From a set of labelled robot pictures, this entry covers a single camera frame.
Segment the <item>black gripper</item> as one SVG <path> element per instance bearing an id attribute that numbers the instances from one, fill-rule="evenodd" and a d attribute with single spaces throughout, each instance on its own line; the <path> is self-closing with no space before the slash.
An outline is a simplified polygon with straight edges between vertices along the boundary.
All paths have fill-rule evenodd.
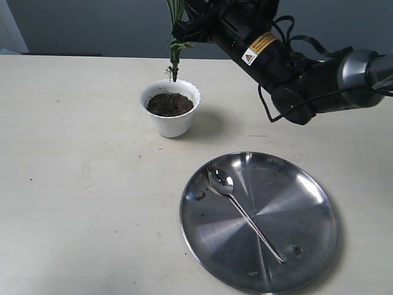
<path id="1" fill-rule="evenodd" d="M 272 32 L 278 1 L 184 1 L 190 22 L 173 25 L 181 43 L 215 43 L 267 92 L 298 79 L 314 61 Z"/>

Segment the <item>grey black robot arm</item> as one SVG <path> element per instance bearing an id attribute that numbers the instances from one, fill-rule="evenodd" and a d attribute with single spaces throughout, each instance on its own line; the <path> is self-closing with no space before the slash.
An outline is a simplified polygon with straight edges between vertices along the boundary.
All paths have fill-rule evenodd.
<path id="1" fill-rule="evenodd" d="M 268 92 L 279 119 L 305 125 L 315 115 L 371 108 L 392 95 L 392 56 L 347 47 L 326 50 L 283 32 L 277 1 L 183 1 L 187 21 L 173 36 L 213 42 Z"/>

